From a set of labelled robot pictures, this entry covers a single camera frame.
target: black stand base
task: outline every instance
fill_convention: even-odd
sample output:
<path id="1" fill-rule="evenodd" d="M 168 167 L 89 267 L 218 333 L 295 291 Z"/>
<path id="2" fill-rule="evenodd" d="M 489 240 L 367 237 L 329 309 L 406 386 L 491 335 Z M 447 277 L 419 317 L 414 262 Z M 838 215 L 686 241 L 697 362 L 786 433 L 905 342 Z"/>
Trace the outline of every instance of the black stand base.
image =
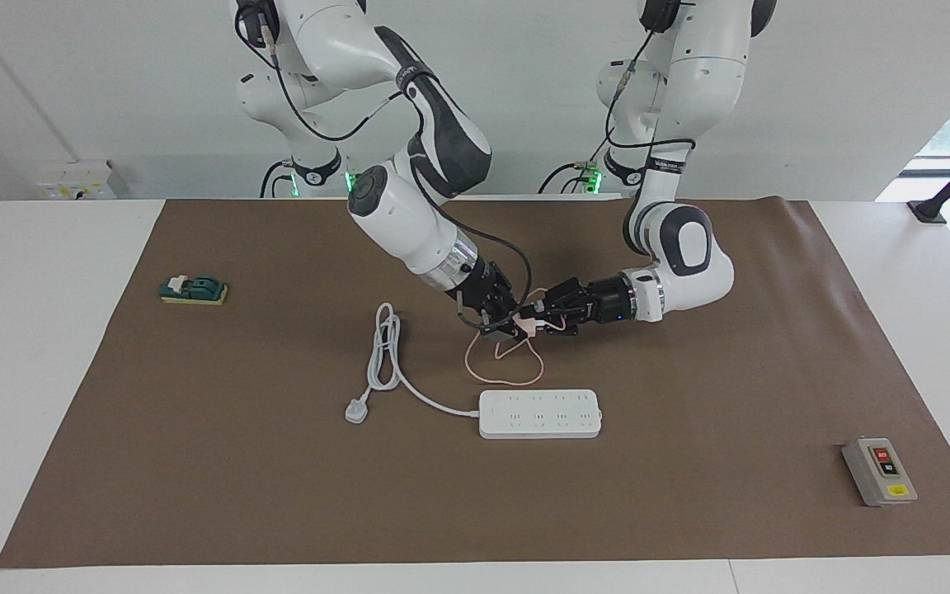
<path id="1" fill-rule="evenodd" d="M 934 223 L 937 225 L 944 225 L 947 223 L 947 220 L 938 214 L 936 217 L 928 217 L 926 214 L 923 214 L 923 211 L 919 210 L 919 207 L 926 203 L 926 200 L 912 200 L 908 203 L 908 208 L 915 215 L 916 219 L 924 223 Z"/>

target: green light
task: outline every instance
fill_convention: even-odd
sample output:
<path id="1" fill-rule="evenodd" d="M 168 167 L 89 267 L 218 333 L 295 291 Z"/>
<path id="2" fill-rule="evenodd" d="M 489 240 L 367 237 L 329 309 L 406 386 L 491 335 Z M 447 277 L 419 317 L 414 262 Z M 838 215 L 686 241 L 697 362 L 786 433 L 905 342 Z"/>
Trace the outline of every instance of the green light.
<path id="1" fill-rule="evenodd" d="M 592 170 L 592 177 L 589 177 L 589 181 L 585 184 L 585 193 L 600 193 L 600 184 L 603 183 L 604 174 L 600 173 L 599 170 Z"/>

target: white plug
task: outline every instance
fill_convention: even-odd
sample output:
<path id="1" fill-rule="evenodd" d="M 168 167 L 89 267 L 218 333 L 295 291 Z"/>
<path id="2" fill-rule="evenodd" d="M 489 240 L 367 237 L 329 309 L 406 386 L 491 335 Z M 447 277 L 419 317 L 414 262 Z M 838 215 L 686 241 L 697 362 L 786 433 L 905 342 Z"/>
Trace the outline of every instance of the white plug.
<path id="1" fill-rule="evenodd" d="M 369 405 L 354 398 L 346 405 L 346 420 L 360 425 L 369 416 Z"/>

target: white wall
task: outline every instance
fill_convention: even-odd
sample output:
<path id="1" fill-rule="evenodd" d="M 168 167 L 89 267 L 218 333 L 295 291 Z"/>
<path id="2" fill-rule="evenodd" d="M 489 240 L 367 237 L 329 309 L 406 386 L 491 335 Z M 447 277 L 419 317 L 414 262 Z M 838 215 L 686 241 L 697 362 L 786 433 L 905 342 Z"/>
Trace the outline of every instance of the white wall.
<path id="1" fill-rule="evenodd" d="M 369 0 L 369 14 L 410 39 L 485 129 L 494 166 L 477 191 L 506 193 L 534 191 L 599 143 L 595 76 L 641 41 L 633 4 Z M 0 2 L 0 152 L 17 172 L 37 158 L 109 158 L 143 198 L 251 195 L 286 147 L 235 104 L 234 80 L 260 63 L 227 5 Z M 391 91 L 317 111 L 343 130 Z M 702 138 L 681 193 L 873 200 L 948 116 L 950 2 L 780 0 L 738 108 Z M 346 149 L 362 169 L 415 125 L 399 101 Z M 3 198 L 22 195 L 0 184 Z"/>

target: wall outlet box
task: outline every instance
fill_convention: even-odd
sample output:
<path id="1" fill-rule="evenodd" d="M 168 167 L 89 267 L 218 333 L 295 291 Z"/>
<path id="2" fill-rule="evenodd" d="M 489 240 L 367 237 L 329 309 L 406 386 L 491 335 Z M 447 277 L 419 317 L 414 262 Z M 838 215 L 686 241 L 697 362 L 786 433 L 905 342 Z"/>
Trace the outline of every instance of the wall outlet box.
<path id="1" fill-rule="evenodd" d="M 603 417 L 592 390 L 487 390 L 478 413 L 488 440 L 590 439 Z"/>
<path id="2" fill-rule="evenodd" d="M 48 200 L 115 200 L 112 168 L 103 161 L 43 163 L 36 183 Z"/>

